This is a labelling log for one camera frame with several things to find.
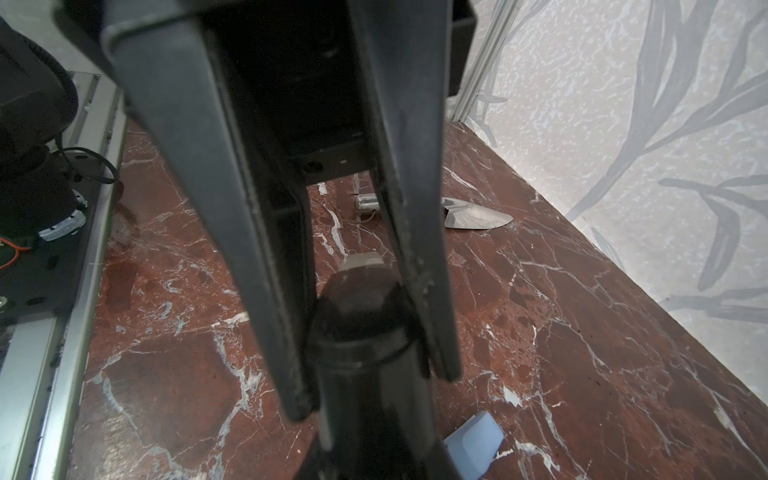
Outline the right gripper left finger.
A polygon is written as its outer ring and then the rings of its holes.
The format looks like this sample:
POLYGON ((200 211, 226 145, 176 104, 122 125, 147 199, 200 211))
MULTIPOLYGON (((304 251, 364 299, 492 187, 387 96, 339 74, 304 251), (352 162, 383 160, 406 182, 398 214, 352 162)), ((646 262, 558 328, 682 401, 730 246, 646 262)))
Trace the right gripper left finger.
POLYGON ((293 421, 314 407, 303 358, 316 301, 303 179, 257 101, 249 1, 108 1, 102 48, 221 250, 293 421))

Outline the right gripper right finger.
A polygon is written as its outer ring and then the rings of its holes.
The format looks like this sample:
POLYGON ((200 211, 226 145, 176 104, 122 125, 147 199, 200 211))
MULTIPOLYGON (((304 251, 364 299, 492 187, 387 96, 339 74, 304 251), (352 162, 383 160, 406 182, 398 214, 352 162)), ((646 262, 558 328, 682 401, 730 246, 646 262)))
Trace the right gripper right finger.
POLYGON ((350 1, 374 186, 436 375, 462 375, 442 199, 448 1, 350 1))

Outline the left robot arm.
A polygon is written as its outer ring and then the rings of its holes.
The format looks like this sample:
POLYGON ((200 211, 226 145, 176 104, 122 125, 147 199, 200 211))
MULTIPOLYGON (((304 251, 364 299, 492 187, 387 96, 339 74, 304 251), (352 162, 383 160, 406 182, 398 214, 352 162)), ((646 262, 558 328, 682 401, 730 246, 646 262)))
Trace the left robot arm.
POLYGON ((1 324, 74 305, 100 189, 117 169, 65 147, 79 96, 45 49, 1 24, 1 324))

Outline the blue staple box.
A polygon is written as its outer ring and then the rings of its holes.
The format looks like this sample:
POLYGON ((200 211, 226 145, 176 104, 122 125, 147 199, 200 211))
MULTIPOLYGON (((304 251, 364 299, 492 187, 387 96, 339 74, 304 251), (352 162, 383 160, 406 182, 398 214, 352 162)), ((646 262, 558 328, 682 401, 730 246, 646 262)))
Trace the blue staple box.
POLYGON ((501 427, 487 411, 480 411, 450 434, 444 444, 463 480, 478 480, 496 458, 504 439, 501 427))

